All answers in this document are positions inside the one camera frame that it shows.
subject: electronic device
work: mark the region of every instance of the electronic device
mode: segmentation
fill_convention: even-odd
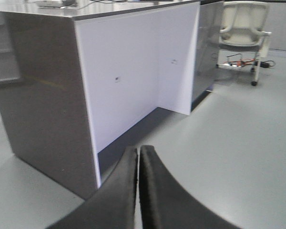
[[[76,0],[35,0],[39,7],[63,7],[71,6],[76,3]]]

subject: gray floor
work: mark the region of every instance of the gray floor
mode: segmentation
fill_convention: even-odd
[[[190,116],[156,109],[101,154],[154,145],[177,180],[218,215],[244,229],[286,229],[286,58],[268,59],[277,64],[261,70],[257,87],[249,67],[219,70],[214,91]],[[102,164],[106,174],[111,163]],[[0,229],[45,228],[80,203],[13,156],[0,121]]]

